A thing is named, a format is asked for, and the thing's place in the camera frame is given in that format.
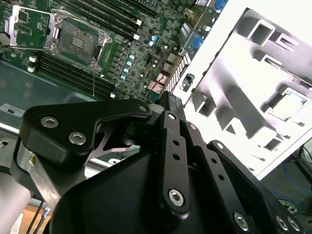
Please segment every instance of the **connector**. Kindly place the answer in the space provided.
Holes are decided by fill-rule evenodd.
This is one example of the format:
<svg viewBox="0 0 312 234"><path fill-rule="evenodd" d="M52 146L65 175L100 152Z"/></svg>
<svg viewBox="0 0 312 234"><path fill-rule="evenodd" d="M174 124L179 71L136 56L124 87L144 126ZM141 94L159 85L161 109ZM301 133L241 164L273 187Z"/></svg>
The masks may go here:
<svg viewBox="0 0 312 234"><path fill-rule="evenodd" d="M227 3L228 3L228 0L216 0L214 4L214 8L216 10L222 11Z"/></svg>

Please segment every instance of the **wooden surface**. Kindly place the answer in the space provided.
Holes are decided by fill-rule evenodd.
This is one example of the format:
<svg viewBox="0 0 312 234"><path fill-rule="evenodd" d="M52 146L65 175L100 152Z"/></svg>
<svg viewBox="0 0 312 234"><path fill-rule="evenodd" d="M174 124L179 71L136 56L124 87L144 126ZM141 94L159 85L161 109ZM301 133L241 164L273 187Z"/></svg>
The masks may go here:
<svg viewBox="0 0 312 234"><path fill-rule="evenodd" d="M27 232L27 229L37 211L37 207L33 207L33 206L29 206L27 205L23 214L23 220L22 220L22 223L21 223L21 226L20 226L20 230L19 230L19 234L25 234ZM43 213L43 209L41 209L34 225L33 225L33 228L31 229L30 233L32 234L34 232L34 230L36 229L40 219L41 219L41 215ZM50 220L51 218L51 213L48 215L48 217L45 219L44 223L42 224L42 226L40 227L40 230L39 230L39 234L42 234L43 231L44 231L44 228L45 226L47 225L48 221Z"/></svg>

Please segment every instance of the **blue cable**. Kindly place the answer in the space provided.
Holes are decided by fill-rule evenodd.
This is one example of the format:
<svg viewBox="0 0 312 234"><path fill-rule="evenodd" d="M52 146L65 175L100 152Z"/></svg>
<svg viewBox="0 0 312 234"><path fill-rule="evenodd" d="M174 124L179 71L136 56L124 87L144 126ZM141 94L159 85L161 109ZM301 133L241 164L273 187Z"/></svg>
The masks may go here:
<svg viewBox="0 0 312 234"><path fill-rule="evenodd" d="M308 194L312 195L312 193L309 190L307 190L302 184L300 184L297 180L291 178L288 175L288 169L287 169L287 164L286 163L284 163L284 171L285 171L285 175L286 175L287 179L289 179L292 183L298 185L303 191L305 191Z"/></svg>

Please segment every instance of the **bolt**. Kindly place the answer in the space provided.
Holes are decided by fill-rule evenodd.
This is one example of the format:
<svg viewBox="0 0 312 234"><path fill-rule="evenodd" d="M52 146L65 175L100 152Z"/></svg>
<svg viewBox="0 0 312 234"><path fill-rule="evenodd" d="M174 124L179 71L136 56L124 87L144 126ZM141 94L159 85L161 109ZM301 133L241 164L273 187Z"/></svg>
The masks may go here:
<svg viewBox="0 0 312 234"><path fill-rule="evenodd" d="M97 43L98 43L99 45L103 45L104 41L105 41L104 38L99 37L98 40L97 40Z"/></svg>
<svg viewBox="0 0 312 234"><path fill-rule="evenodd" d="M285 231L288 230L288 227L287 227L287 225L286 225L286 223L285 223L285 221L283 219L281 219L280 217L276 216L276 221L277 221L277 223L279 224L279 226L282 229L284 229Z"/></svg>
<svg viewBox="0 0 312 234"><path fill-rule="evenodd" d="M62 16L56 16L55 20L57 23L61 23L63 21L63 17Z"/></svg>
<svg viewBox="0 0 312 234"><path fill-rule="evenodd" d="M56 128L59 125L59 122L56 118L49 116L43 117L40 122L46 128Z"/></svg>
<svg viewBox="0 0 312 234"><path fill-rule="evenodd" d="M51 44L51 49L52 49L52 50L55 50L57 47L58 47L58 46L57 46L55 43L52 43L52 44Z"/></svg>
<svg viewBox="0 0 312 234"><path fill-rule="evenodd" d="M297 232L300 231L298 224L292 218L288 217L288 221Z"/></svg>
<svg viewBox="0 0 312 234"><path fill-rule="evenodd" d="M28 160L30 165L32 165L34 167L35 166L35 161L36 161L35 155L34 154L30 155L29 160Z"/></svg>
<svg viewBox="0 0 312 234"><path fill-rule="evenodd" d="M169 191L169 198L176 206L183 206L184 198L183 195L175 189Z"/></svg>
<svg viewBox="0 0 312 234"><path fill-rule="evenodd" d="M190 123L190 128L192 128L194 131L197 130L196 126Z"/></svg>
<svg viewBox="0 0 312 234"><path fill-rule="evenodd" d="M223 145L221 145L220 143L217 143L216 145L217 145L217 147L218 147L219 149L221 149L221 150L224 149Z"/></svg>
<svg viewBox="0 0 312 234"><path fill-rule="evenodd" d="M68 136L69 141L74 145L83 145L86 143L87 138L84 134L79 132L73 132Z"/></svg>
<svg viewBox="0 0 312 234"><path fill-rule="evenodd" d="M142 110L142 111L144 111L144 112L147 111L147 109L146 109L144 106L138 106L138 107L140 108L140 110Z"/></svg>
<svg viewBox="0 0 312 234"><path fill-rule="evenodd" d="M168 114L168 116L169 116L169 118L171 118L171 119L176 119L176 117L173 115L173 114Z"/></svg>
<svg viewBox="0 0 312 234"><path fill-rule="evenodd" d="M235 212L235 213L234 213L234 219L235 219L236 224L237 224L243 231L246 232L246 231L249 230L248 223L247 223L247 221L245 220L245 218L244 218L241 214Z"/></svg>

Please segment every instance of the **cable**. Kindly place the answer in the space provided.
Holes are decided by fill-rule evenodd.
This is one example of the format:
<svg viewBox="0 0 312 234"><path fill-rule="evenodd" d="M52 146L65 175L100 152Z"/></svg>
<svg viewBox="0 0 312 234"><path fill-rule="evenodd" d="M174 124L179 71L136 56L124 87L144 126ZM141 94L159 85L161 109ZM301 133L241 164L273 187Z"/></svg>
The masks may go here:
<svg viewBox="0 0 312 234"><path fill-rule="evenodd" d="M308 152L308 154L309 154L309 156L310 156L310 158L311 158L311 160L312 160L312 156L311 156L310 152L307 150L307 148L303 146L303 149L306 150L306 151Z"/></svg>
<svg viewBox="0 0 312 234"><path fill-rule="evenodd" d="M312 195L312 193L309 190L307 190L302 184L300 184L297 180L291 178L288 175L288 169L287 169L287 164L286 163L284 163L284 172L285 172L285 175L286 175L287 179L289 179L292 183L298 185L303 191L305 191L308 194Z"/></svg>
<svg viewBox="0 0 312 234"><path fill-rule="evenodd" d="M41 210L43 204L44 204L44 201L41 201L41 203L40 203L40 205L39 205L39 207L38 207L38 209L37 209L37 211L36 211L36 213L35 213L35 216L33 217L33 220L31 220L31 223L30 223L30 225L29 225L29 227L28 227L28 229L27 229L26 234L30 234L30 231L31 231L31 229L33 228L33 225L34 225L34 223L35 223L35 221L36 221L36 219L37 219L37 217L38 217L38 215L39 215L39 212L40 212L40 210Z"/></svg>
<svg viewBox="0 0 312 234"><path fill-rule="evenodd" d="M37 234L37 233L39 232L40 227L42 226L44 220L47 218L47 216L48 216L50 210L51 210L50 208L45 208L45 209L44 209L44 211L43 211L43 213L42 213L42 215L41 215L41 219L40 219L40 221L39 221L39 224L38 224L38 226L36 227L36 229L35 229L35 231L34 231L34 234Z"/></svg>

